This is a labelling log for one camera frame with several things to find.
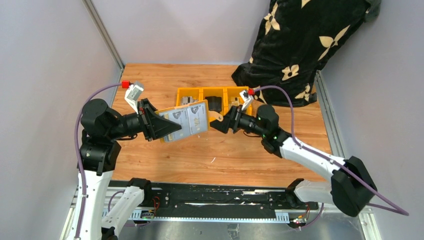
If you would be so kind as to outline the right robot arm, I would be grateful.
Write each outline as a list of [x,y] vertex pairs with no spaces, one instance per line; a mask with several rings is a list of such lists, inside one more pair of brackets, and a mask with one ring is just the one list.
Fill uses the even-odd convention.
[[306,202],[318,202],[334,205],[345,215],[356,217],[377,192],[361,159],[355,156],[344,159],[301,142],[279,126],[279,116],[271,105],[261,105],[256,116],[232,106],[222,120],[214,120],[210,126],[224,134],[229,130],[256,134],[268,153],[296,162],[326,180],[294,181],[285,195],[286,204],[292,209]]

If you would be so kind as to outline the yellow leather card holder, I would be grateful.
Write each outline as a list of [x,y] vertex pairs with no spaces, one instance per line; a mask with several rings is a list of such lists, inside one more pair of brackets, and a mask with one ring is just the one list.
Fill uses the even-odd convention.
[[211,121],[222,122],[224,117],[216,112],[210,111],[207,100],[201,100],[182,106],[169,107],[155,112],[159,116],[170,120],[181,126],[180,130],[174,131],[162,137],[162,143],[171,143],[207,132]]

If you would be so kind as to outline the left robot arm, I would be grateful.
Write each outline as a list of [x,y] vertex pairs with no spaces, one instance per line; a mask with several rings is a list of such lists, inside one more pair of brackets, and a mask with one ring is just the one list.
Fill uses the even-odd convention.
[[132,140],[139,133],[153,141],[182,129],[156,113],[147,100],[138,102],[138,112],[121,115],[103,99],[89,100],[77,121],[82,126],[76,146],[78,194],[69,240],[116,240],[133,211],[159,206],[152,184],[132,178],[117,203],[104,214],[106,194],[121,151],[119,140]]

